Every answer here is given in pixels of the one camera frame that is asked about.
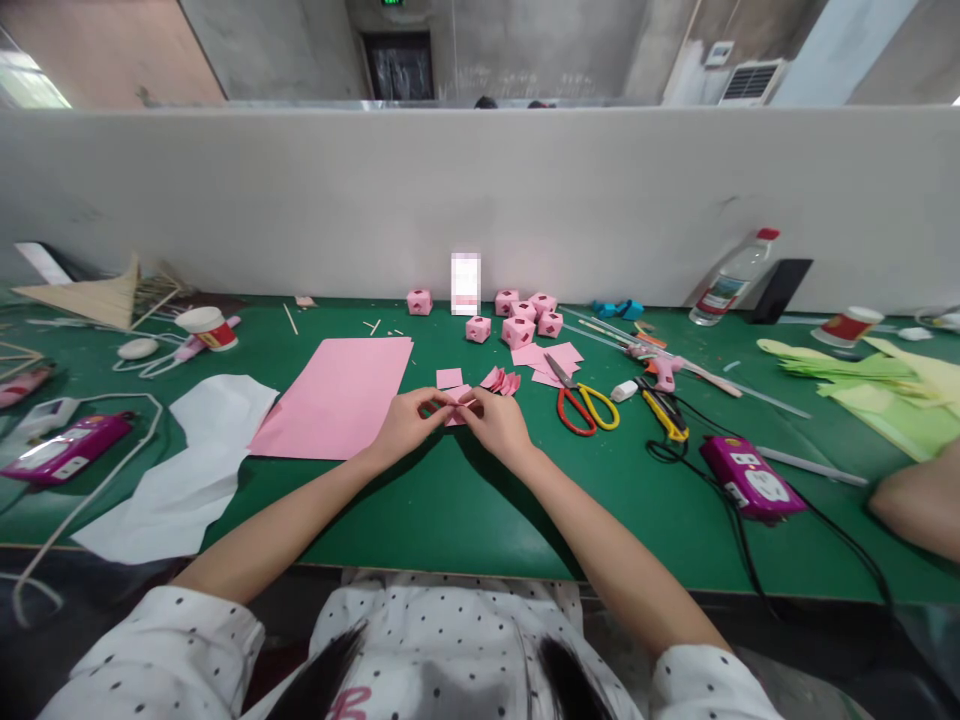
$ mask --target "white paper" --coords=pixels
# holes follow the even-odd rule
[[[237,491],[237,471],[279,393],[249,375],[216,375],[170,406],[187,449],[144,473],[133,497],[74,533],[126,565],[192,555]]]

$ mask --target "toothpick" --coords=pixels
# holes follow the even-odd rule
[[[287,311],[287,317],[290,318],[290,327],[293,328],[293,334],[299,335],[300,331],[297,330],[297,324],[293,321],[293,315],[290,314],[290,308],[287,307],[287,304],[283,304],[283,309]]]

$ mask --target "sleeve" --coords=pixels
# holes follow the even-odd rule
[[[737,657],[710,645],[678,645],[657,662],[653,720],[783,720]]]
[[[235,718],[263,638],[241,605],[154,588],[77,663],[38,720]]]

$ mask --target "plastic water bottle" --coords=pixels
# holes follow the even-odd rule
[[[770,257],[770,246],[780,236],[779,230],[762,228],[756,239],[723,264],[710,286],[690,310],[690,320],[697,325],[716,325],[763,272]]]

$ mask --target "air conditioner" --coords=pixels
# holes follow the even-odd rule
[[[782,60],[741,63],[734,68],[718,105],[757,107],[766,105],[770,91],[783,70]]]

